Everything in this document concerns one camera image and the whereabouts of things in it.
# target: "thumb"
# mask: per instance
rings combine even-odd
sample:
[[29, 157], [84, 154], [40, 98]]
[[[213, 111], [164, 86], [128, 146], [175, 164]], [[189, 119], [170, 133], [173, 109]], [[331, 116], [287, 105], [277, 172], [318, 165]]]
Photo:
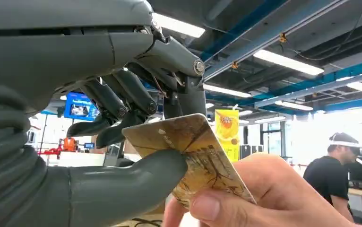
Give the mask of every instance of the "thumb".
[[254, 205], [226, 192], [198, 193], [190, 207], [191, 215], [210, 227], [270, 226], [272, 210]]

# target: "card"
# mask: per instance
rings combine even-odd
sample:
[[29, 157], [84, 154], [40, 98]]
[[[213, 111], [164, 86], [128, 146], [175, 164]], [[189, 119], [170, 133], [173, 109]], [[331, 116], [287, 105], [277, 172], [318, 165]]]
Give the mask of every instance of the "card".
[[206, 188], [233, 193], [256, 204], [204, 115], [132, 126], [122, 134], [142, 157], [169, 148], [185, 156], [188, 170], [172, 192], [184, 207], [188, 208], [191, 197]]

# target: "fingernail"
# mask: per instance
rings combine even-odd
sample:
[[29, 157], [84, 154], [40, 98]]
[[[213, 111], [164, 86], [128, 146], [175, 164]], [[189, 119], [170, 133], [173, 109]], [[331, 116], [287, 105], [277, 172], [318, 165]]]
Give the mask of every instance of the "fingernail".
[[214, 221], [220, 211], [220, 201], [216, 197], [200, 195], [194, 200], [190, 211], [197, 219]]

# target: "human hand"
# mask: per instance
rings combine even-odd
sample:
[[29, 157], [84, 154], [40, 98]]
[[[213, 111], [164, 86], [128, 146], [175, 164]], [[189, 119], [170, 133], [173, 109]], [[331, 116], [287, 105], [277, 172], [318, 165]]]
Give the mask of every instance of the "human hand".
[[[234, 167], [258, 205], [226, 192], [198, 192], [190, 212], [201, 226], [354, 226], [280, 157], [254, 154]], [[173, 198], [166, 207], [163, 226], [178, 227], [185, 212], [187, 209]]]

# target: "cable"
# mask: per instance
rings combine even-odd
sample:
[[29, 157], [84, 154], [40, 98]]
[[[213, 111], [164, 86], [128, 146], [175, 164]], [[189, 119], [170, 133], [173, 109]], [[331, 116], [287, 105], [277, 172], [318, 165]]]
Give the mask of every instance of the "cable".
[[153, 78], [153, 80], [155, 81], [156, 86], [157, 86], [157, 88], [159, 89], [159, 91], [164, 95], [164, 97], [167, 98], [167, 94], [166, 94], [166, 93], [162, 90], [162, 88], [160, 87], [159, 82], [157, 82], [156, 77], [155, 77], [154, 75], [152, 75], [152, 78]]
[[284, 47], [282, 44], [279, 44], [279, 46], [281, 47], [281, 53], [284, 53]]
[[157, 224], [156, 222], [160, 222], [160, 223], [163, 222], [162, 220], [152, 220], [152, 221], [149, 221], [149, 220], [142, 219], [142, 218], [134, 218], [134, 219], [132, 219], [132, 220], [133, 220], [133, 221], [138, 221], [138, 223], [137, 223], [134, 227], [137, 227], [138, 225], [141, 225], [141, 224], [150, 224], [150, 225], [153, 225], [153, 226], [156, 226], [156, 227], [160, 227], [160, 225]]
[[362, 19], [362, 13], [361, 15], [359, 16], [359, 18], [356, 20], [356, 23], [355, 23], [355, 26], [353, 26], [353, 29], [349, 32], [348, 36], [345, 38], [345, 40], [339, 45], [337, 46], [334, 51], [330, 54], [328, 54], [327, 56], [325, 57], [322, 57], [322, 58], [309, 58], [309, 57], [305, 57], [303, 56], [299, 51], [297, 51], [296, 49], [291, 49], [292, 51], [294, 51], [297, 55], [301, 56], [302, 58], [305, 58], [307, 60], [313, 60], [313, 61], [320, 61], [320, 60], [323, 60], [323, 59], [326, 59], [330, 56], [332, 56], [333, 54], [335, 54], [337, 51], [339, 51], [341, 49], [341, 47], [351, 38], [353, 32], [356, 30], [356, 28], [358, 27], [358, 24], [359, 22], [361, 21]]

